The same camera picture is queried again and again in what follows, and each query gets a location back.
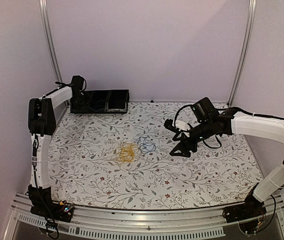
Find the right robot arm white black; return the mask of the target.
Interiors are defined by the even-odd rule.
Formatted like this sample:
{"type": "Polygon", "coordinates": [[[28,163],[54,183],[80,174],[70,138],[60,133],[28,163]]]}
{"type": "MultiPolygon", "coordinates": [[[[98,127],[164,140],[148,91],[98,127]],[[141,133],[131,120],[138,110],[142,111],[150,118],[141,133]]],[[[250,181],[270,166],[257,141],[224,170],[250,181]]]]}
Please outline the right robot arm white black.
{"type": "MultiPolygon", "coordinates": [[[[198,143],[222,135],[253,136],[284,145],[284,117],[248,112],[239,107],[218,109],[208,97],[189,104],[188,108],[197,119],[196,126],[177,118],[164,122],[165,128],[175,133],[173,141],[178,142],[171,150],[171,156],[189,158],[197,151],[198,143]]],[[[283,186],[284,160],[252,188],[240,208],[242,216],[251,218],[260,210],[260,204],[283,186]]]]}

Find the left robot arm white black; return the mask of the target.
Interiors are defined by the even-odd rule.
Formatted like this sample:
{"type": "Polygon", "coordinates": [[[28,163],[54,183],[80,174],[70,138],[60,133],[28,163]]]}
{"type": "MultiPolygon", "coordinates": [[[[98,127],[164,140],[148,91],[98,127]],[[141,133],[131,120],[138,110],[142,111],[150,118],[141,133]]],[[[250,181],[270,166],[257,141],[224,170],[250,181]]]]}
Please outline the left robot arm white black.
{"type": "Polygon", "coordinates": [[[48,175],[49,145],[57,128],[55,110],[61,104],[83,99],[86,80],[75,75],[71,83],[56,83],[58,87],[43,96],[32,98],[28,105],[28,129],[32,142],[31,178],[28,186],[29,198],[45,216],[56,213],[56,205],[51,197],[48,175]]]}

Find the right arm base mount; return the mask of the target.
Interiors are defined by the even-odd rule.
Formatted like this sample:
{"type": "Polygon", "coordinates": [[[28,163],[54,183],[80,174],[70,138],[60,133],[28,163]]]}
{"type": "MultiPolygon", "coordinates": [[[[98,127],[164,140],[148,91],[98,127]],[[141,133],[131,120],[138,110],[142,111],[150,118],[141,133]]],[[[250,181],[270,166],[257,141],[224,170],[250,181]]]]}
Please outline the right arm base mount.
{"type": "Polygon", "coordinates": [[[254,235],[265,222],[266,213],[264,202],[248,200],[238,205],[225,207],[222,216],[227,223],[238,222],[242,233],[254,235]]]}

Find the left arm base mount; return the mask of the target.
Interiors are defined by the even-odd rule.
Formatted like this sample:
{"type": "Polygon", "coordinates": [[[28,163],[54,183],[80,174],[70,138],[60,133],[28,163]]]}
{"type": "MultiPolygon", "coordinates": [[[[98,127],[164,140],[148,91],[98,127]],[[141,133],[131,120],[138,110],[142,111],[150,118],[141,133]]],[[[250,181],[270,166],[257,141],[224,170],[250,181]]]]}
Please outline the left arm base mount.
{"type": "Polygon", "coordinates": [[[30,212],[44,218],[54,219],[55,221],[70,223],[74,214],[75,205],[66,202],[54,202],[51,199],[37,199],[32,201],[30,212]]]}

